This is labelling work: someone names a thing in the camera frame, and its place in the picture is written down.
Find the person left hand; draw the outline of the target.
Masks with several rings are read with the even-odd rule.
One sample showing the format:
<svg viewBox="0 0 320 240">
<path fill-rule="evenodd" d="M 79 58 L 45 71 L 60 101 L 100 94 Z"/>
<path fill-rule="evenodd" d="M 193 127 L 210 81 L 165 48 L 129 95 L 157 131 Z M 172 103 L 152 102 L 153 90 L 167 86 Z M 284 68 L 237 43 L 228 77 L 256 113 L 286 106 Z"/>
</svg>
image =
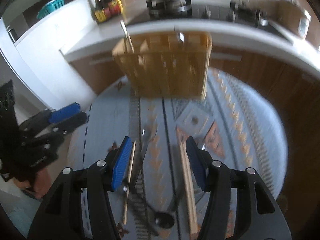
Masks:
<svg viewBox="0 0 320 240">
<path fill-rule="evenodd" d="M 33 183 L 30 183 L 28 180 L 21 182 L 16 178 L 13 179 L 13 182 L 24 193 L 27 193 L 36 199 L 42 199 L 48 193 L 52 185 L 48 168 L 39 170 L 35 175 Z"/>
</svg>

